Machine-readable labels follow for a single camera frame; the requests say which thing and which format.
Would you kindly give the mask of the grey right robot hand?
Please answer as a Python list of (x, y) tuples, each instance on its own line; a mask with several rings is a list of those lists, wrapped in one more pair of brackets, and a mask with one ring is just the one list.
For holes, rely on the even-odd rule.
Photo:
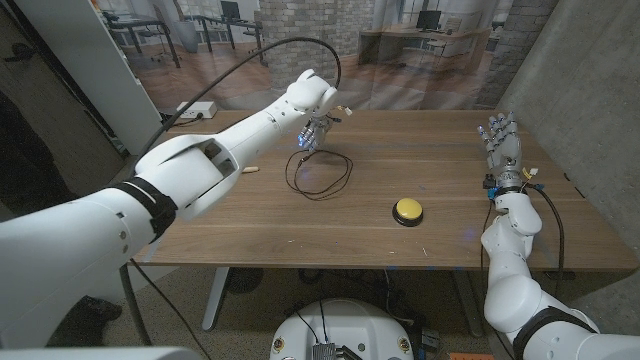
[(513, 112), (490, 116), (488, 126), (478, 126), (484, 142), (487, 164), (499, 188), (521, 187), (522, 151), (518, 124)]

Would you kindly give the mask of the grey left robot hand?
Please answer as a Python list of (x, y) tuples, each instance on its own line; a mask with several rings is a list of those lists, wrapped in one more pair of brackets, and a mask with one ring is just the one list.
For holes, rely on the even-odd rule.
[(309, 152), (319, 150), (331, 127), (332, 120), (329, 117), (312, 117), (298, 135), (299, 147)]

